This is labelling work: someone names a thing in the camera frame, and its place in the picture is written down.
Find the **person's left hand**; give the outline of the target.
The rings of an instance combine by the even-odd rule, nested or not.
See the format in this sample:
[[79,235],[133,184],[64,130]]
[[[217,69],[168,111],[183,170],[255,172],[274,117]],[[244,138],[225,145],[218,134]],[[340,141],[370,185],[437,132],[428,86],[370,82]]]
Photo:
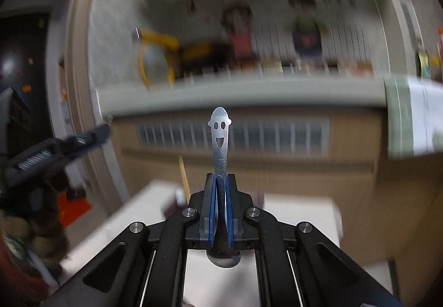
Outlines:
[[15,252],[34,253],[50,270],[59,268],[69,251],[57,193],[48,185],[1,195],[1,229]]

